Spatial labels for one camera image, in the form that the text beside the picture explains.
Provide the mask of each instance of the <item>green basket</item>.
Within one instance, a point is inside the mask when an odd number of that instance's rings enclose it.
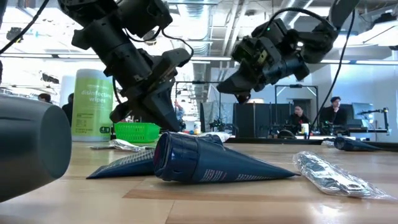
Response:
[[[119,122],[114,125],[118,139],[129,143],[150,143],[159,137],[160,127],[153,123]]]

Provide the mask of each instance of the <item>desk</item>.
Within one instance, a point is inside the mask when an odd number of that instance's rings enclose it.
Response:
[[[349,133],[388,133],[386,129],[356,129],[356,128],[349,128]]]
[[[314,140],[335,139],[335,138],[336,136],[310,136],[310,139]],[[344,138],[356,140],[355,137],[344,136]],[[296,136],[296,139],[304,139],[304,136]]]
[[[181,185],[155,177],[85,180],[100,165],[128,155],[74,144],[64,177],[0,203],[2,224],[263,224],[396,223],[398,204],[333,197],[304,177],[231,184]],[[307,150],[398,196],[398,154],[353,153],[323,146],[230,144],[295,170],[292,156]]]

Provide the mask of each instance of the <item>blue tube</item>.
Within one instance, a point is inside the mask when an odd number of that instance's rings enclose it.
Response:
[[[335,147],[339,150],[349,152],[372,152],[382,150],[379,147],[371,146],[361,141],[354,141],[344,137],[337,137],[335,139]]]
[[[297,175],[201,138],[164,133],[155,149],[155,175],[186,183],[281,179]]]
[[[203,141],[213,142],[223,145],[221,139],[217,135],[207,135],[200,137]],[[111,162],[106,166],[99,167],[87,179],[99,179],[107,177],[134,177],[140,175],[154,174],[154,151],[155,149],[147,149]]]

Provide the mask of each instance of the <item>tube cap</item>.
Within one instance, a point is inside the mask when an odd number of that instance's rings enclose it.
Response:
[[[198,158],[198,138],[164,133],[155,149],[155,175],[165,181],[191,179]]]

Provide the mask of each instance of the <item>gray cylinder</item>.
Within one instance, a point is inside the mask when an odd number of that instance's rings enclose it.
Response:
[[[72,136],[58,106],[0,94],[0,202],[60,178]]]

